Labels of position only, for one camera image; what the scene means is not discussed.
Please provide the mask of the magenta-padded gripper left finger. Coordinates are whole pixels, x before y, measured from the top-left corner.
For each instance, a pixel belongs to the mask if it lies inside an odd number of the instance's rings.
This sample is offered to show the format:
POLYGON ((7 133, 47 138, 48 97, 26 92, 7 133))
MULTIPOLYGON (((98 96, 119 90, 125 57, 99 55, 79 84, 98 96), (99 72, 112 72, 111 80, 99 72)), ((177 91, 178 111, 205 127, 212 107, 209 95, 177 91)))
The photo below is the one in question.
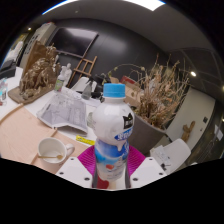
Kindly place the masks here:
POLYGON ((94 147, 91 146, 78 157, 69 157, 56 175, 84 188, 91 188, 96 171, 94 147))

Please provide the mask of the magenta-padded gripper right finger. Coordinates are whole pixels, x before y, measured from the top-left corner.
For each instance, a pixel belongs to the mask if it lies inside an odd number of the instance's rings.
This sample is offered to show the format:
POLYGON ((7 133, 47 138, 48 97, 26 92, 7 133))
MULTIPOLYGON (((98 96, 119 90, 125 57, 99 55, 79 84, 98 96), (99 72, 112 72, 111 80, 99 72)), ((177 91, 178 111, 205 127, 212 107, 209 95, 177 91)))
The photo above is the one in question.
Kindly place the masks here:
POLYGON ((127 158, 128 187, 140 188, 166 176, 165 171, 153 157, 145 157, 133 146, 127 158))

